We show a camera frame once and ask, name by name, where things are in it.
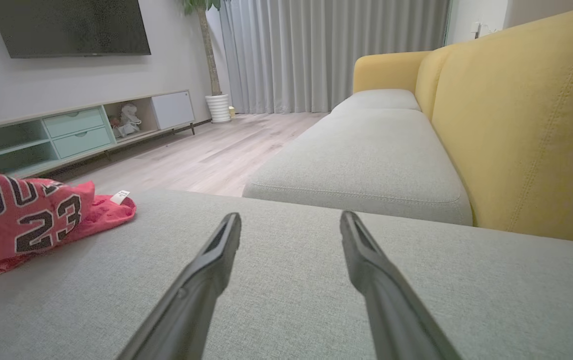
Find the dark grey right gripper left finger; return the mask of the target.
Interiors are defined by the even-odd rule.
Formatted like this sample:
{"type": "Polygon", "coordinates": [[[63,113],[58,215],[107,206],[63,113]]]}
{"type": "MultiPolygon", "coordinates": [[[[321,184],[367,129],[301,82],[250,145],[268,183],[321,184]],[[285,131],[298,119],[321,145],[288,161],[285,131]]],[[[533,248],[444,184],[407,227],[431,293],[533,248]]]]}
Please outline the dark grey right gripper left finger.
{"type": "Polygon", "coordinates": [[[240,244],[239,213],[224,216],[118,355],[120,360],[199,360],[240,244]]]}

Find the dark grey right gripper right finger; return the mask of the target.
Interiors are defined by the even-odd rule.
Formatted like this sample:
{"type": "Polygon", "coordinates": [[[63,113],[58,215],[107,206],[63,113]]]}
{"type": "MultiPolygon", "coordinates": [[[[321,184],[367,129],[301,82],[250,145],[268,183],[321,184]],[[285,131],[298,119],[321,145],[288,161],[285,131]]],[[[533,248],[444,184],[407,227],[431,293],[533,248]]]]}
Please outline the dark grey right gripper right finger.
{"type": "Polygon", "coordinates": [[[360,217],[344,210],[339,228],[350,282],[365,300],[376,357],[459,360],[458,351],[360,217]]]}

